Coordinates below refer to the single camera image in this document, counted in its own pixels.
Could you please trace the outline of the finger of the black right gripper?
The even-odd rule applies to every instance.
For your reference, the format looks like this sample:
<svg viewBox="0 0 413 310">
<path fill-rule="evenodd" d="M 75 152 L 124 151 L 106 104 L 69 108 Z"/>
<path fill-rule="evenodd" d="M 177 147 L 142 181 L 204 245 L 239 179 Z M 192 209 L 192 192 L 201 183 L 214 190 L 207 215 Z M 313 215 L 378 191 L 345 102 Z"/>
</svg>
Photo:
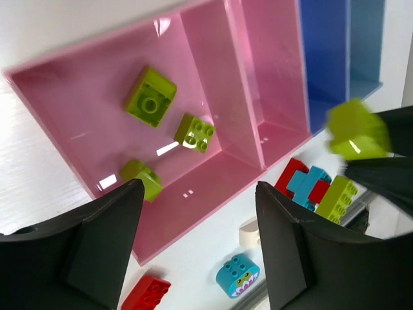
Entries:
<svg viewBox="0 0 413 310">
<path fill-rule="evenodd" d="M 395 157 L 348 161 L 345 176 L 412 216 L 412 106 L 378 112 Z"/>
</svg>

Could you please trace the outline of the teal lego brick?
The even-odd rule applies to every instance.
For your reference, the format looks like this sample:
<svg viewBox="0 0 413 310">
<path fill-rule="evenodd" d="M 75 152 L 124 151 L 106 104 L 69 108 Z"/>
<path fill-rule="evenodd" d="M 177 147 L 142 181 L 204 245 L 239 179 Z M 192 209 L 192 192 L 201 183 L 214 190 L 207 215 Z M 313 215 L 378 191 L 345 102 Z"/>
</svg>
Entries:
<svg viewBox="0 0 413 310">
<path fill-rule="evenodd" d="M 292 201 L 314 212 L 316 204 L 309 200 L 309 195 L 317 181 L 332 182 L 332 178 L 325 170 L 312 166 L 307 173 L 297 170 L 287 185 L 287 189 L 293 193 Z"/>
</svg>

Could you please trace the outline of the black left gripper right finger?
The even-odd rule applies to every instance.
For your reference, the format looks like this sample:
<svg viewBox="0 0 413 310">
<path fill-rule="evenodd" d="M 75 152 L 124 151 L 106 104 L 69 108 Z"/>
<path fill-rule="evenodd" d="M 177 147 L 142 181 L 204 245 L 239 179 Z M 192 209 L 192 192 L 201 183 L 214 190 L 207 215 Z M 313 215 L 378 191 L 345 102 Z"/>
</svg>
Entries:
<svg viewBox="0 0 413 310">
<path fill-rule="evenodd" d="M 307 210 L 269 183 L 256 214 L 272 309 L 411 309 L 412 235 L 381 240 Z"/>
</svg>

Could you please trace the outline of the red lego base brick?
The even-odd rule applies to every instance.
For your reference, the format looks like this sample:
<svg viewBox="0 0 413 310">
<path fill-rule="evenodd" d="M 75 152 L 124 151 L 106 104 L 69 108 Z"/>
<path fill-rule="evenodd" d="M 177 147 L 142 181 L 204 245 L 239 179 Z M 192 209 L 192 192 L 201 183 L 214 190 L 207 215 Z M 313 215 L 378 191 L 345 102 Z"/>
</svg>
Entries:
<svg viewBox="0 0 413 310">
<path fill-rule="evenodd" d="M 291 158 L 274 187 L 293 202 L 314 211 L 321 203 L 332 178 L 321 168 L 308 168 L 302 161 Z"/>
</svg>

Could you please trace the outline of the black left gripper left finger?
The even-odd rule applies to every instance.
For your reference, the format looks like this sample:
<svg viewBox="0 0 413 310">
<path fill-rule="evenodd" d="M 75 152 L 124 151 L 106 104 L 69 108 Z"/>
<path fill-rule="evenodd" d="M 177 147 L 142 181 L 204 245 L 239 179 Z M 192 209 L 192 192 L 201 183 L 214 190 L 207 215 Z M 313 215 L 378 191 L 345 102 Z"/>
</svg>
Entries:
<svg viewBox="0 0 413 310">
<path fill-rule="evenodd" d="M 64 214 L 1 236 L 2 309 L 115 309 L 143 207 L 126 182 Z"/>
</svg>

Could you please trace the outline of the green 2x4 lego brick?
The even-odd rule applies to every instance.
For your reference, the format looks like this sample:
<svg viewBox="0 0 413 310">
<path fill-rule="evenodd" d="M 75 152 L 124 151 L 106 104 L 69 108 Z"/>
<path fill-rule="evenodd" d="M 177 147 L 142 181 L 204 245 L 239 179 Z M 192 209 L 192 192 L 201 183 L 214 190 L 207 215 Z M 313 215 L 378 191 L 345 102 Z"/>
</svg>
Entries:
<svg viewBox="0 0 413 310">
<path fill-rule="evenodd" d="M 339 225 L 357 193 L 358 189 L 350 179 L 336 176 L 315 213 Z"/>
</svg>

